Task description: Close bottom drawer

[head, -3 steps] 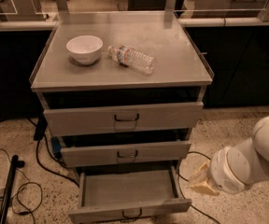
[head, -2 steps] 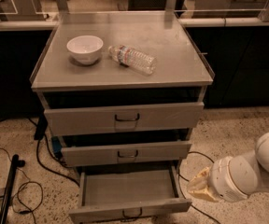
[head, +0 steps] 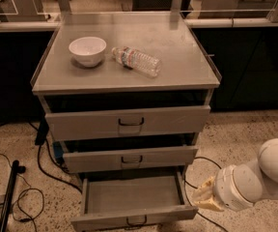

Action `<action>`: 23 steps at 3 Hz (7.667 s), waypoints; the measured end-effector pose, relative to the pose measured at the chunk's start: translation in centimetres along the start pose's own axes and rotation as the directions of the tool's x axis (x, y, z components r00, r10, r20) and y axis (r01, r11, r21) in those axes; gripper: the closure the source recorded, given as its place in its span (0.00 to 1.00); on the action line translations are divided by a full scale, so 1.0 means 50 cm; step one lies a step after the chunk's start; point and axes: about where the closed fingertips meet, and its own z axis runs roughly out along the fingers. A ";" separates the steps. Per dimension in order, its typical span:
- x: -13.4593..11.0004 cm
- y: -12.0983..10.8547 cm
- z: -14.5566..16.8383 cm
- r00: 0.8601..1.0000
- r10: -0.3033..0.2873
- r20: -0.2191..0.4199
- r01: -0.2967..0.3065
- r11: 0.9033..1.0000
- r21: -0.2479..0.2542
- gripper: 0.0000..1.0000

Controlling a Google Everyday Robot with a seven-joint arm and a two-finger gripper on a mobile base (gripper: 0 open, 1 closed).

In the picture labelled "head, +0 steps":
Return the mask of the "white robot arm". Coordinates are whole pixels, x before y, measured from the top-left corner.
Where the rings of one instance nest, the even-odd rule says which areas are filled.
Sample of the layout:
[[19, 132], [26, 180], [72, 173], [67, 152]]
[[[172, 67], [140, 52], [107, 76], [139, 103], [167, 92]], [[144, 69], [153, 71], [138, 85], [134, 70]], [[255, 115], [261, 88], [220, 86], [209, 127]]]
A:
[[278, 200], [278, 138], [267, 140], [254, 159], [220, 169], [192, 195], [196, 206], [215, 212], [239, 212], [262, 200]]

